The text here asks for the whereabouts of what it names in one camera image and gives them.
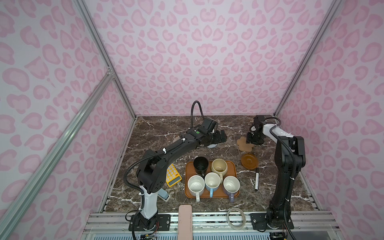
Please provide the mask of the grey woven round coaster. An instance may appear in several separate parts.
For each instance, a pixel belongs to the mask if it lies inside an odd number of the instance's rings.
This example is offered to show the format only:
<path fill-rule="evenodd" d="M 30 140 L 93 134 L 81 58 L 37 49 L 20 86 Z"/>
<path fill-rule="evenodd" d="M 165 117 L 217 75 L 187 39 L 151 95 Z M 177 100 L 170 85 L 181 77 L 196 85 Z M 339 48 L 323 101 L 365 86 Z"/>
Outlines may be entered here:
<path fill-rule="evenodd" d="M 213 148 L 215 148 L 216 146 L 217 146 L 217 144 L 211 144 L 211 145 L 207 146 L 207 148 L 209 148 L 209 149 L 213 149 Z"/>

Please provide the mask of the cork flower-shaped coaster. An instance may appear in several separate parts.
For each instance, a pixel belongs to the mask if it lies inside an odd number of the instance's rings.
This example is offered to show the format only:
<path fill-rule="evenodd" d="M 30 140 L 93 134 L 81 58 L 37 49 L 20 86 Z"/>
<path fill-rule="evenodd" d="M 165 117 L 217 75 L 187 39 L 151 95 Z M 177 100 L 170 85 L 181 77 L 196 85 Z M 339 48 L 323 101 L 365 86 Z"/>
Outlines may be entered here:
<path fill-rule="evenodd" d="M 246 140 L 245 137 L 240 137 L 240 138 L 237 140 L 237 146 L 238 146 L 238 149 L 239 149 L 241 152 L 247 152 L 247 153 L 252 152 L 253 147 L 254 147 L 253 144 L 247 143 L 247 140 Z"/>

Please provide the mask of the brown round wooden coaster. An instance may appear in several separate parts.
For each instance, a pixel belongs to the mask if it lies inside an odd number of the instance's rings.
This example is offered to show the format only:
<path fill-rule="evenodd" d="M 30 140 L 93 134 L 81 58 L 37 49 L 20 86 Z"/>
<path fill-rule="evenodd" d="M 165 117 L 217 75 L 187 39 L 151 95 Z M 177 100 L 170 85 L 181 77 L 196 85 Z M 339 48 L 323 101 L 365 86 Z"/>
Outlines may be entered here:
<path fill-rule="evenodd" d="M 247 170 L 255 170 L 259 166 L 259 160 L 252 154 L 244 154 L 241 157 L 241 164 Z"/>

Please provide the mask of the cream beige mug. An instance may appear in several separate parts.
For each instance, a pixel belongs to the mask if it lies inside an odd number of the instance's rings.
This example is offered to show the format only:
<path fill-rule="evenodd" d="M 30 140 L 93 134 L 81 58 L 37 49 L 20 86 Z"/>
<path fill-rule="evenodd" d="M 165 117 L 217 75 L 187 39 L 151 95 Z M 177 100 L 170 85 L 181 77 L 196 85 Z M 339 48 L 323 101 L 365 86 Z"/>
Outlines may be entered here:
<path fill-rule="evenodd" d="M 214 161 L 212 161 L 211 171 L 219 175 L 222 184 L 224 181 L 224 177 L 228 172 L 227 162 L 223 159 L 215 159 Z"/>

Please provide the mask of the black mug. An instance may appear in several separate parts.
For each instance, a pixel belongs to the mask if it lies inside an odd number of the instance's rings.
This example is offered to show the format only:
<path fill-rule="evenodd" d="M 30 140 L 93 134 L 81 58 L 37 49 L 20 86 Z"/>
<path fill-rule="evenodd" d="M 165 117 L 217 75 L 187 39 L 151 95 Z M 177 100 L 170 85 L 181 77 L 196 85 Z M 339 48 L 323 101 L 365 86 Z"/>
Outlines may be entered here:
<path fill-rule="evenodd" d="M 193 165 L 194 165 L 196 174 L 205 178 L 205 175 L 209 167 L 208 159 L 206 159 L 205 157 L 197 157 L 194 159 Z"/>

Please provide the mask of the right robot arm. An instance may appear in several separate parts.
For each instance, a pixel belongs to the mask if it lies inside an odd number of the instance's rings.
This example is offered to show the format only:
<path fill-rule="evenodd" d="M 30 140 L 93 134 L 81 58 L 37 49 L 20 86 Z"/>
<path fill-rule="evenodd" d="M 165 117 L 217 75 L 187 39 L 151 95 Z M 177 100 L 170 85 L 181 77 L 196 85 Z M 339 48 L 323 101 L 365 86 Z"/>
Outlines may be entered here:
<path fill-rule="evenodd" d="M 280 125 L 281 120 L 277 117 L 257 115 L 246 139 L 247 143 L 253 145 L 262 145 L 267 137 L 276 143 L 278 176 L 275 193 L 266 213 L 266 225 L 271 229 L 288 225 L 295 180 L 306 164 L 304 138 L 285 132 Z"/>

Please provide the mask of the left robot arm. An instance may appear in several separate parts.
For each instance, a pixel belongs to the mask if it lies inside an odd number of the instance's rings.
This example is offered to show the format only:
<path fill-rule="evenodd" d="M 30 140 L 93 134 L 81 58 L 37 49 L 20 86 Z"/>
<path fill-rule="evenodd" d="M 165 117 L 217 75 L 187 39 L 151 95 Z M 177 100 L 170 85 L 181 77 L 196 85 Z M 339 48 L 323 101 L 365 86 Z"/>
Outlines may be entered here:
<path fill-rule="evenodd" d="M 141 206 L 135 221 L 146 230 L 156 225 L 158 191 L 165 184 L 167 169 L 175 160 L 198 147 L 225 143 L 227 138 L 223 130 L 205 133 L 200 129 L 189 129 L 169 146 L 157 151 L 146 151 L 136 173 L 140 184 Z"/>

